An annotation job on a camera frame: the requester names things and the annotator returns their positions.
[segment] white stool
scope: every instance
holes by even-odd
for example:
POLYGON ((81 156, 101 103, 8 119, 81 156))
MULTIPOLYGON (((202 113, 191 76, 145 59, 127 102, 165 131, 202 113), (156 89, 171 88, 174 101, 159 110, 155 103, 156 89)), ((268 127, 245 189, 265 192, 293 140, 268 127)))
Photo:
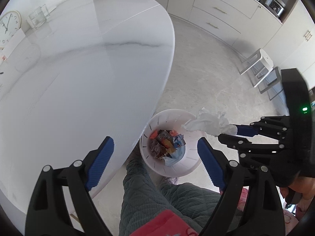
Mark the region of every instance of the white stool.
POLYGON ((268 56, 268 54, 263 49, 258 49, 253 55, 251 55, 248 59, 246 59, 243 62, 243 64, 249 62, 249 66, 240 72, 240 74, 243 75, 254 65, 256 65, 259 61, 263 64, 264 67, 255 76, 258 76, 265 68, 268 70, 268 72, 263 77, 260 78, 259 82, 255 84, 254 88, 256 88, 273 70, 273 61, 268 56))

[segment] clock hand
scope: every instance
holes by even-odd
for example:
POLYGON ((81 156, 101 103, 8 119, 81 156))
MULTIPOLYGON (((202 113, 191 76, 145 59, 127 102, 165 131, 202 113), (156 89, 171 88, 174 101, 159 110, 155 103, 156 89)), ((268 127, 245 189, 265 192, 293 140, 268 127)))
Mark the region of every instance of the clock hand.
POLYGON ((7 29, 6 26, 5 26, 5 24, 4 24, 3 22, 2 22, 2 24, 3 24, 3 26, 5 27, 5 29, 7 29))
POLYGON ((9 20, 7 21, 7 26, 9 25, 9 21, 10 21, 11 16, 12 16, 12 14, 10 14, 9 20))

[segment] blue gripper pad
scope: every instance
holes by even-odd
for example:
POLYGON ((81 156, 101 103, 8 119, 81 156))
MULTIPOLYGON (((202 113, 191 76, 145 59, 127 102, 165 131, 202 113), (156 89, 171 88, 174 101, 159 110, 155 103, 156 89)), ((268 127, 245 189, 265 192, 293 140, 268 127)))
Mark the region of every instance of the blue gripper pad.
POLYGON ((249 136, 253 137, 258 135, 258 132, 249 125, 236 125, 237 127, 237 135, 238 136, 249 136))
POLYGON ((205 138, 199 139, 197 144, 198 154, 213 184, 223 190, 226 187, 226 183, 224 182, 224 172, 212 154, 213 148, 206 142, 207 140, 205 138))
POLYGON ((100 178, 108 164, 108 161, 114 152, 114 140, 111 137, 108 137, 107 141, 105 143, 104 142, 99 147, 101 148, 101 151, 95 158, 87 173, 88 181, 86 182, 85 187, 89 191, 92 189, 92 187, 97 186, 97 184, 99 183, 100 178))

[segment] red fabric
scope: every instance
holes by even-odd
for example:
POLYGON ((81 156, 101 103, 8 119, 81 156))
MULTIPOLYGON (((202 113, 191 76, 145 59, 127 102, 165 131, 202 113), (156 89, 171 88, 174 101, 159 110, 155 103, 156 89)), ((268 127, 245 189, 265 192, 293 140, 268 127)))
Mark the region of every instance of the red fabric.
POLYGON ((158 131, 155 130, 155 131, 153 131, 153 133, 150 135, 150 139, 156 139, 157 136, 158 136, 158 131))
POLYGON ((177 133, 176 130, 171 130, 171 131, 170 131, 170 135, 171 135, 171 136, 177 136, 177 135, 179 135, 179 134, 177 133))
POLYGON ((157 217, 134 231, 130 236, 198 236, 188 224, 171 210, 165 210, 157 217))

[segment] white round table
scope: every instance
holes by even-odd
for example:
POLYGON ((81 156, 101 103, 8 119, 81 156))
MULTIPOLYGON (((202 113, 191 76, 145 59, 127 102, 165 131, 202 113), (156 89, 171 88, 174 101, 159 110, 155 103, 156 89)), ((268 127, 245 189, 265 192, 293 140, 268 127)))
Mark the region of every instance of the white round table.
POLYGON ((0 201, 20 231, 15 211, 25 216, 46 164, 69 166, 110 136, 114 153, 91 196, 110 181, 155 112, 174 46, 154 0, 68 0, 26 33, 0 66, 0 201))

